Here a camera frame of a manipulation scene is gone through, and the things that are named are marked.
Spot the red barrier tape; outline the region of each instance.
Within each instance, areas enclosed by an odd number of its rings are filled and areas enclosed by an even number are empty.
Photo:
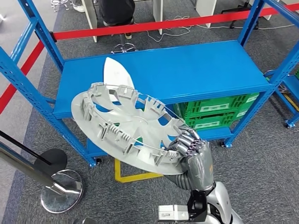
[[[299,10],[299,3],[285,5],[290,11]],[[195,17],[185,20],[174,20],[174,21],[162,21],[162,22],[146,22],[141,24],[118,26],[118,27],[105,27],[97,29],[83,29],[83,30],[72,30],[66,32],[54,33],[54,36],[57,40],[82,38],[88,36],[104,36],[112,34],[122,34],[122,33],[135,33],[150,30],[175,28],[175,27],[187,27],[193,25],[200,25],[205,23],[217,23],[217,22],[229,22],[233,20],[246,19],[249,11],[236,12],[229,14],[217,14],[205,17]],[[274,15],[278,14],[274,8],[265,8],[261,11],[260,16]],[[21,71],[26,76],[41,54],[44,45],[39,41],[35,48],[27,58],[27,60],[22,66]],[[0,98],[0,114],[8,104],[17,90],[10,84]]]
[[[290,11],[299,10],[299,3],[285,5]],[[279,12],[274,8],[264,8],[261,11],[260,16],[274,15]],[[162,22],[146,22],[134,25],[117,26],[117,27],[105,27],[97,29],[82,29],[82,30],[71,30],[65,32],[57,32],[54,36],[57,40],[82,38],[88,36],[103,36],[112,34],[122,34],[122,33],[135,33],[150,30],[175,28],[175,27],[187,27],[193,25],[200,25],[205,23],[217,23],[217,22],[229,22],[233,20],[246,19],[249,11],[227,13],[227,14],[217,14],[205,17],[195,17],[185,20],[172,20]]]
[[[32,65],[36,61],[36,59],[41,54],[44,49],[44,44],[39,41],[32,53],[27,58],[27,60],[22,66],[21,71],[26,76],[32,67]],[[4,109],[9,103],[9,101],[14,96],[17,91],[14,86],[10,84],[0,98],[0,114],[2,114]]]

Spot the shelf board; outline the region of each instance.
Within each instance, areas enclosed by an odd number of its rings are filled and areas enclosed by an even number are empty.
[[[233,134],[229,127],[213,128],[205,131],[198,132],[202,139],[211,141],[218,139],[226,139],[231,137]],[[106,152],[94,145],[91,140],[87,140],[88,154],[91,157],[104,156],[107,155]]]
[[[70,105],[76,95],[88,90],[91,83],[103,82],[107,56],[128,70],[139,92],[165,104],[271,88],[237,41],[100,55],[66,60],[54,115],[58,119],[71,117]]]

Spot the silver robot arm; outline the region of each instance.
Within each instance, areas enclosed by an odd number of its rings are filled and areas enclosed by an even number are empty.
[[[185,133],[177,137],[167,150],[179,151],[185,156],[187,171],[166,178],[177,186],[190,190],[187,204],[189,221],[201,224],[242,224],[230,205],[227,190],[221,182],[214,182],[213,159],[209,143],[202,140],[193,129],[182,126]]]

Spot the blue metal shelf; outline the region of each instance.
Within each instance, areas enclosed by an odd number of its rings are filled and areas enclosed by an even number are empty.
[[[299,102],[299,79],[296,76],[287,76],[283,80],[283,84],[294,97]],[[299,121],[299,112],[290,104],[284,95],[279,90],[276,91],[294,116],[285,121],[288,128],[294,127]]]
[[[137,90],[165,104],[272,88],[237,41],[109,54],[66,60],[54,114],[59,119],[71,117],[70,105],[76,95],[103,81],[107,56],[127,69]]]
[[[27,28],[9,57],[0,47],[0,72],[44,116],[91,166],[96,165],[95,156],[103,155],[99,148],[88,141],[85,148],[66,127],[61,118],[71,117],[70,105],[74,96],[86,91],[93,82],[103,81],[103,68],[107,55],[64,60],[46,28],[32,0],[18,0],[29,20]],[[109,55],[124,65],[132,77],[135,88],[143,94],[158,98],[165,104],[180,103],[260,92],[251,107],[233,130],[217,128],[200,131],[208,140],[224,139],[232,143],[250,120],[276,91],[283,80],[295,97],[298,89],[294,80],[287,77],[299,62],[299,42],[272,73],[267,82],[244,50],[264,5],[267,3],[291,22],[299,26],[299,16],[290,12],[276,0],[255,0],[248,18],[236,41],[214,42],[153,49],[125,54]],[[41,95],[17,67],[29,36],[35,27],[37,35],[62,74],[57,98],[51,100]],[[54,110],[48,102],[54,105]],[[294,119],[299,119],[299,113]]]
[[[287,76],[283,80],[283,84],[290,91],[293,97],[299,102],[299,79],[296,76]]]

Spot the green plastic crate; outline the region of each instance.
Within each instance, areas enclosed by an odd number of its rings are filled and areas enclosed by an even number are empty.
[[[183,119],[198,117],[201,115],[213,115],[224,113],[231,109],[237,109],[243,104],[254,101],[254,99],[256,99],[257,96],[258,93],[254,93],[233,97],[193,101],[175,104],[174,109],[176,114]]]
[[[186,118],[186,124],[195,130],[211,129],[223,126],[230,126],[236,116],[236,110],[230,110],[225,113],[217,113],[211,115],[202,115],[193,118]]]
[[[299,79],[299,70],[297,70],[297,72],[295,72],[295,74],[294,74],[297,78],[298,78]]]
[[[254,100],[256,100],[258,97],[258,95],[260,94],[259,93],[251,94],[247,101],[245,101],[244,104],[241,105],[239,108],[239,111],[236,113],[235,117],[233,118],[233,121],[241,119],[244,115],[245,115],[246,112],[253,104],[253,102],[254,102]]]

